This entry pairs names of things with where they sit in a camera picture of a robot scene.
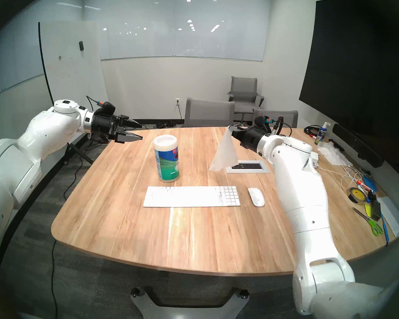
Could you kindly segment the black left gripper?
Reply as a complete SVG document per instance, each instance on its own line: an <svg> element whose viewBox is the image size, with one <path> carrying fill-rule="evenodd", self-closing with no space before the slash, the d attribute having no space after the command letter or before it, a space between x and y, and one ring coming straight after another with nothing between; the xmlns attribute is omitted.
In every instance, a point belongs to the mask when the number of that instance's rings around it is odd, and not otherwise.
<svg viewBox="0 0 399 319"><path fill-rule="evenodd" d="M142 124L130 119L126 115L93 114L91 120L91 134L93 141L98 144L108 144L110 140L124 144L142 140L137 134L126 132L124 129L142 128Z"/></svg>

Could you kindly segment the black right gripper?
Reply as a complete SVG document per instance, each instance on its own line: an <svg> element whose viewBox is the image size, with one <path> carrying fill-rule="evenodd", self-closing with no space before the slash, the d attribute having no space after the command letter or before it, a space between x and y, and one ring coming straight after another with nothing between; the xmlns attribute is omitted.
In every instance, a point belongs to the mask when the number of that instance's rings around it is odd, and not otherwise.
<svg viewBox="0 0 399 319"><path fill-rule="evenodd" d="M259 142L263 137L268 137L271 132L259 126L233 125L231 126L232 137L240 140L240 145L255 153L258 153Z"/></svg>

